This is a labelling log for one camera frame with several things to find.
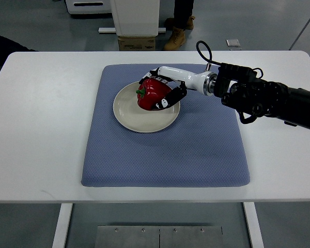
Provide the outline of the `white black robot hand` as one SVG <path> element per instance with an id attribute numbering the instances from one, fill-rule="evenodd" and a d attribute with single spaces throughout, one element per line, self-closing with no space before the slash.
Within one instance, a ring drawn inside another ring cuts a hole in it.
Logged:
<path id="1" fill-rule="evenodd" d="M 141 78 L 139 84 L 147 79 L 157 79 L 162 83 L 175 82 L 180 84 L 151 106 L 152 111 L 167 109 L 178 103 L 187 95 L 187 89 L 197 90 L 203 95 L 212 95 L 215 85 L 215 73 L 204 71 L 196 74 L 178 68 L 162 66 L 150 70 Z"/>

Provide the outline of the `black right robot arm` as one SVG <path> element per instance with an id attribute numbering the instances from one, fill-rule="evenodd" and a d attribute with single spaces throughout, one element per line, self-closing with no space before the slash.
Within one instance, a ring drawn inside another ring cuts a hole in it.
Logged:
<path id="1" fill-rule="evenodd" d="M 224 106 L 237 111 L 241 123 L 248 124 L 266 116 L 291 126 L 310 129 L 310 91 L 268 82 L 257 76 L 259 68 L 221 63 L 218 72 L 210 65 L 199 74 L 161 66 L 149 71 L 139 82 L 139 99 L 151 97 L 149 111 L 167 109 L 196 90 L 205 96 L 214 95 Z"/>

